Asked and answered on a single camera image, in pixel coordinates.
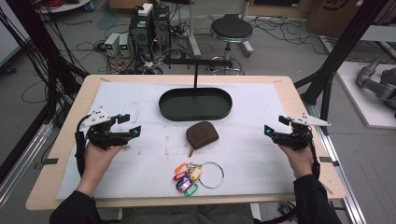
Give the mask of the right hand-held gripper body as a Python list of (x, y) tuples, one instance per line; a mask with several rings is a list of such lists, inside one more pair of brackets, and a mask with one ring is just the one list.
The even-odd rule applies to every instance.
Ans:
[(303, 149), (312, 143), (312, 126), (331, 126), (329, 121), (318, 119), (303, 113), (300, 117), (292, 119), (291, 133), (275, 132), (272, 140), (275, 144), (291, 147), (293, 150)]

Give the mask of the black oval tray with hanger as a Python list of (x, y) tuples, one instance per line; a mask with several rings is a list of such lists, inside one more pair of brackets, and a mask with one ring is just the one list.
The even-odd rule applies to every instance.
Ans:
[(172, 121), (216, 120), (227, 117), (233, 106), (231, 95), (219, 88), (198, 88), (198, 66), (230, 67), (230, 61), (172, 59), (165, 58), (165, 64), (194, 65), (192, 88), (166, 91), (159, 100), (161, 114)]

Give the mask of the brown zip pouch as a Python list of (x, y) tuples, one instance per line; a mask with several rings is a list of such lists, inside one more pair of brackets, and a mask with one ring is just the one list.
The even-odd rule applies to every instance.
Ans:
[(212, 123), (209, 121), (201, 121), (190, 126), (186, 131), (186, 138), (191, 144), (189, 152), (189, 157), (191, 157), (194, 150), (217, 141), (219, 139), (219, 134)]

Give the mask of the person's right hand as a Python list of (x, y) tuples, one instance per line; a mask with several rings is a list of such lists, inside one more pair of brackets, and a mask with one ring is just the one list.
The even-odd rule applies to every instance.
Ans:
[(313, 174), (313, 155), (309, 147), (293, 150), (291, 147), (279, 145), (279, 148), (287, 156), (290, 167), (296, 178)]

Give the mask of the person's left hand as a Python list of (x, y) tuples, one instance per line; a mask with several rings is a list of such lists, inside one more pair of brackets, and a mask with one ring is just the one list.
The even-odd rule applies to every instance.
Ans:
[(102, 149), (89, 143), (85, 152), (85, 171), (79, 186), (84, 189), (93, 189), (98, 186), (106, 170), (123, 146)]

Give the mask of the white table mat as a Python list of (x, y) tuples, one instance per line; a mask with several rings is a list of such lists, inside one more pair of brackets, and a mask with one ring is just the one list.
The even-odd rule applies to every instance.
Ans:
[(171, 83), (105, 82), (91, 109), (109, 115), (130, 115), (113, 131), (142, 129), (111, 163), (95, 196), (98, 199), (180, 197), (173, 179), (184, 162), (201, 165), (195, 196), (283, 194), (293, 191), (294, 176), (288, 160), (263, 132), (270, 126), (286, 133), (278, 120), (284, 109), (272, 84), (220, 84), (233, 100), (230, 114), (214, 121), (219, 140), (191, 151), (186, 140), (188, 121), (165, 119), (159, 108), (161, 95)]

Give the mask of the white platform board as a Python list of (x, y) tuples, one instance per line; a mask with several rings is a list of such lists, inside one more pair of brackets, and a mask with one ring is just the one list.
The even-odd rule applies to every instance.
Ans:
[(358, 73), (364, 66), (366, 63), (344, 62), (337, 71), (337, 78), (366, 127), (396, 130), (396, 110), (356, 84)]

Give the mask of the white power supply unit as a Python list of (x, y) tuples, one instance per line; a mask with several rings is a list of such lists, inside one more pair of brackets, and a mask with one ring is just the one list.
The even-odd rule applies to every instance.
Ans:
[(118, 33), (111, 34), (105, 41), (107, 55), (116, 57), (120, 53), (120, 35)]
[(127, 34), (120, 34), (120, 54), (122, 57), (131, 56), (130, 40)]

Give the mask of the black computer tower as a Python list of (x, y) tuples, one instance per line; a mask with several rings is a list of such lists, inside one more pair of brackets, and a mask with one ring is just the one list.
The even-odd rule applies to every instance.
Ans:
[(153, 22), (151, 15), (139, 16), (132, 14), (129, 33), (134, 46), (134, 56), (137, 60), (150, 62), (153, 58), (151, 44), (153, 41)]
[(162, 49), (170, 46), (170, 8), (169, 6), (156, 6), (153, 10), (154, 34), (157, 45)]

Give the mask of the person's legs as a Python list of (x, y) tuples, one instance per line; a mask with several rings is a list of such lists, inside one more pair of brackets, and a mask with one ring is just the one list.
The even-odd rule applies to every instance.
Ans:
[(136, 207), (124, 210), (121, 224), (253, 224), (248, 203)]

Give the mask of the black round stool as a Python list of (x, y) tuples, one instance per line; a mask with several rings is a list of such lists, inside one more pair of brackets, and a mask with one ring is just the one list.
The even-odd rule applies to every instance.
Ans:
[(241, 44), (248, 41), (252, 33), (252, 26), (247, 21), (240, 19), (237, 14), (226, 14), (223, 18), (214, 20), (211, 23), (210, 34), (217, 40), (222, 40), (226, 43), (224, 54), (214, 57), (213, 61), (227, 61), (231, 63), (230, 66), (223, 65), (220, 69), (212, 66), (210, 68), (212, 75), (215, 75), (218, 71), (222, 71), (225, 75), (228, 75), (230, 72), (237, 76), (243, 76), (245, 74), (242, 64), (230, 56), (231, 44)]

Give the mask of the white box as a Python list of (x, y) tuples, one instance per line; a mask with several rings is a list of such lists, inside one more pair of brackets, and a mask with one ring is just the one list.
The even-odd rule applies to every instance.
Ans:
[(138, 15), (147, 17), (151, 10), (153, 9), (153, 5), (150, 3), (145, 3), (139, 10)]

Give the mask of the cardboard box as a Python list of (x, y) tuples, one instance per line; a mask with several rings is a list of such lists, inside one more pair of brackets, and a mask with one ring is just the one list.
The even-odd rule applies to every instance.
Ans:
[(361, 5), (361, 0), (313, 0), (306, 21), (307, 32), (340, 37)]

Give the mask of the aluminium rail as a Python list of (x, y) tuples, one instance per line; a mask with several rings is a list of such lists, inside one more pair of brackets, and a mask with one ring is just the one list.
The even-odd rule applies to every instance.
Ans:
[(339, 161), (340, 164), (334, 167), (331, 163), (322, 162), (321, 165), (320, 178), (326, 177), (330, 198), (332, 200), (339, 199), (342, 201), (343, 210), (346, 211), (351, 224), (367, 224), (353, 189), (347, 180), (347, 175), (339, 160), (332, 139), (327, 133), (327, 128), (315, 126), (315, 130), (317, 139), (321, 141), (321, 145), (316, 146), (318, 155), (320, 157), (331, 157), (334, 161)]
[(21, 147), (22, 153), (11, 167), (5, 180), (0, 184), (0, 210), (7, 203), (14, 189), (26, 174), (41, 148), (45, 145), (53, 129), (53, 123), (42, 124)]

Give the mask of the black metal frame post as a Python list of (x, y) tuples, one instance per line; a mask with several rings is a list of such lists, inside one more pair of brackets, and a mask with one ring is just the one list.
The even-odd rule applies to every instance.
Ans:
[(61, 54), (50, 33), (39, 15), (39, 7), (35, 0), (5, 0), (15, 14), (22, 28), (30, 37), (27, 40), (18, 28), (6, 18), (5, 12), (0, 9), (2, 22), (17, 44), (26, 53), (35, 71), (46, 86), (46, 120), (52, 119), (57, 111), (57, 105), (65, 102), (67, 97), (74, 97), (81, 85), (77, 77), (84, 80), (89, 73), (76, 66), (77, 59), (60, 36), (70, 61)]
[(328, 120), (332, 81), (336, 72), (387, 2), (388, 0), (363, 0), (357, 14), (342, 33), (323, 65), (317, 72), (294, 83), (296, 89), (309, 84), (307, 90), (301, 94), (301, 99), (308, 106), (315, 105), (318, 97), (322, 95), (319, 114), (321, 119)]

